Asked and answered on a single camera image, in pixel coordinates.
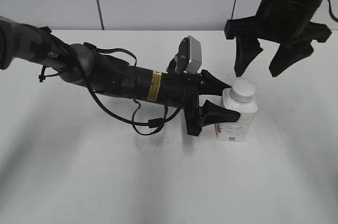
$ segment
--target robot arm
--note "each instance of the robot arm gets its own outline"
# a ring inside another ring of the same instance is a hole
[[[0,69],[8,68],[14,58],[55,69],[61,79],[87,87],[97,104],[106,113],[122,122],[136,126],[156,128],[159,132],[166,122],[184,109],[187,133],[198,136],[203,126],[236,122],[240,114],[227,110],[209,101],[199,106],[199,95],[221,96],[223,89],[230,86],[216,79],[208,71],[198,73],[202,61],[200,43],[191,36],[184,38],[179,51],[170,62],[167,73],[130,66],[128,62],[104,53],[125,52],[124,49],[103,50],[92,44],[68,45],[50,34],[48,28],[16,23],[0,17]],[[123,97],[153,102],[165,106],[163,118],[151,119],[147,123],[122,118],[108,110],[96,94]],[[176,107],[176,112],[166,117],[167,107]]]
[[[236,75],[241,76],[263,50],[258,39],[280,44],[269,67],[273,77],[309,57],[311,42],[324,43],[331,35],[325,24],[310,22],[322,1],[262,0],[255,16],[227,21],[226,38],[236,38]]]

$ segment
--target bottle cap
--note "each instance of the bottle cap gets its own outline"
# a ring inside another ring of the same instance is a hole
[[[240,104],[248,104],[252,102],[256,89],[253,84],[246,80],[237,80],[230,90],[230,97]]]

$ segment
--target black cable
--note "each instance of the black cable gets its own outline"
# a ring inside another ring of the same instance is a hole
[[[168,114],[168,105],[166,104],[166,105],[164,106],[163,123],[162,123],[160,126],[158,126],[158,127],[157,127],[154,131],[152,131],[151,133],[141,133],[141,132],[136,128],[135,122],[134,122],[135,115],[136,115],[137,111],[141,108],[141,103],[140,103],[138,100],[136,100],[135,98],[133,98],[133,102],[136,103],[136,104],[138,104],[138,107],[137,107],[137,109],[134,111],[133,116],[132,116],[132,126],[133,126],[133,129],[134,129],[138,134],[143,135],[143,136],[149,136],[149,135],[153,135],[153,134],[159,133],[159,132],[163,129],[164,124],[165,124],[165,120],[166,120],[166,118],[167,118],[167,114]]]
[[[335,22],[338,22],[338,17],[335,16],[333,14],[333,11],[332,11],[331,0],[327,0],[327,2],[328,2],[328,13],[329,13],[329,15],[331,16],[332,20],[334,20]]]
[[[102,53],[102,54],[112,54],[114,52],[125,53],[125,54],[131,56],[133,59],[135,59],[134,66],[137,65],[137,57],[132,52],[130,52],[126,49],[122,49],[122,48],[100,49],[100,48],[97,48],[95,45],[93,45],[91,43],[87,43],[87,42],[85,42],[83,45],[86,46],[87,48],[91,49],[91,50],[97,51],[97,52]]]
[[[66,70],[63,70],[63,71],[57,71],[57,70],[54,69],[55,71],[57,71],[57,73],[45,75],[45,72],[46,72],[46,69],[47,69],[47,68],[48,68],[48,67],[46,67],[46,66],[42,66],[41,73],[40,73],[40,75],[39,75],[39,80],[40,80],[40,82],[43,82],[47,77],[55,77],[55,76],[59,76],[59,75],[65,73],[65,72],[67,71],[67,69],[66,69]]]

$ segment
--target table surface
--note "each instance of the table surface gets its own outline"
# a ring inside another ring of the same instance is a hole
[[[235,46],[221,31],[55,31],[67,43],[126,48],[165,71],[181,39],[202,43],[203,69],[234,81]],[[258,113],[246,143],[186,135],[182,112],[144,137],[103,113],[85,88],[15,59],[0,72],[0,223],[336,223],[337,33],[278,78],[278,46],[244,74]],[[128,57],[118,54],[130,62]],[[219,102],[219,97],[207,97]],[[130,100],[101,97],[131,117]],[[145,104],[138,120],[163,113]]]

